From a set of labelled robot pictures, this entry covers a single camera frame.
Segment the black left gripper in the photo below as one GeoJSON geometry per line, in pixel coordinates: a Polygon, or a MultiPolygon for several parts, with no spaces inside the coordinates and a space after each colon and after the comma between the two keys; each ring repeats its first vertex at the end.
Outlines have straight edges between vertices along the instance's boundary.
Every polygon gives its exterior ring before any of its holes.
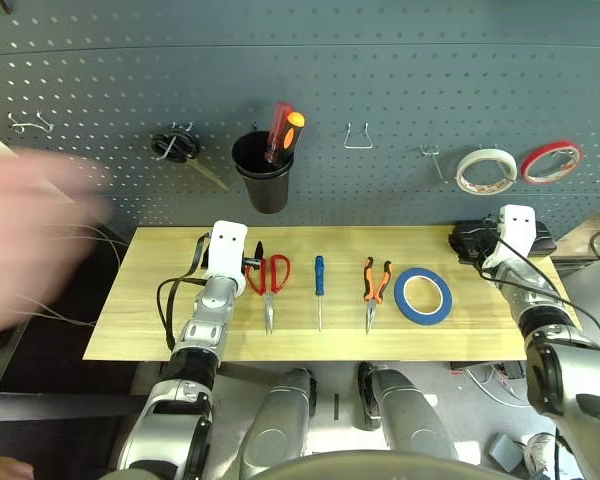
{"type": "Polygon", "coordinates": [[[242,258],[241,271],[246,273],[249,269],[259,270],[261,268],[261,262],[264,256],[264,248],[261,241],[256,245],[254,255],[251,257],[242,258]]]}

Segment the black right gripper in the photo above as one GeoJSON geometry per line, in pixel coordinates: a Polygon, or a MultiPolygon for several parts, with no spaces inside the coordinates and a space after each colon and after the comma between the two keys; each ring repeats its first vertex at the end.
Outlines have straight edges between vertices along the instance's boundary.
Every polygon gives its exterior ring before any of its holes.
{"type": "Polygon", "coordinates": [[[482,268],[487,258],[494,253],[498,244],[498,237],[494,233],[479,233],[474,241],[474,266],[482,268]]]}

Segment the person bare hand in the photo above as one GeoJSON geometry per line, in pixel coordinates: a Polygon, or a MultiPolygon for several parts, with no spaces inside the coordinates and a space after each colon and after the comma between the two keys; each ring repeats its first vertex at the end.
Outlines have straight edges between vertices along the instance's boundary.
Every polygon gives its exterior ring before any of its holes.
{"type": "Polygon", "coordinates": [[[52,303],[89,253],[69,231],[107,217],[100,191],[65,155],[0,152],[0,331],[52,303]]]}

